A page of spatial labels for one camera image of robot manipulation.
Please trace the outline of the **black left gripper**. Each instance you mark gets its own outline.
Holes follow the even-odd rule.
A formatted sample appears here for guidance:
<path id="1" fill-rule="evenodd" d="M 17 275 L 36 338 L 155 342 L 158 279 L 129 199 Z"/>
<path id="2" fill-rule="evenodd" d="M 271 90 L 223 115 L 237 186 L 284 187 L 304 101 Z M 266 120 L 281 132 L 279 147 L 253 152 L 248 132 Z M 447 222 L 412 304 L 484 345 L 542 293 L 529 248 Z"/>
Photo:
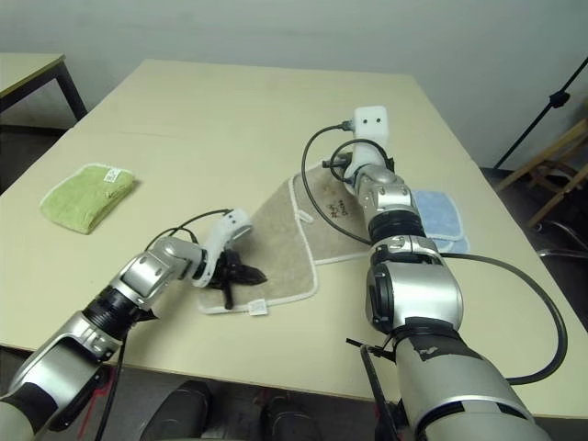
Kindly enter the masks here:
<path id="1" fill-rule="evenodd" d="M 258 268 L 240 264 L 238 254 L 233 250 L 227 250 L 221 253 L 210 280 L 210 287 L 222 292 L 225 310 L 231 310 L 234 305 L 232 282 L 255 286 L 265 283 L 266 275 Z"/>

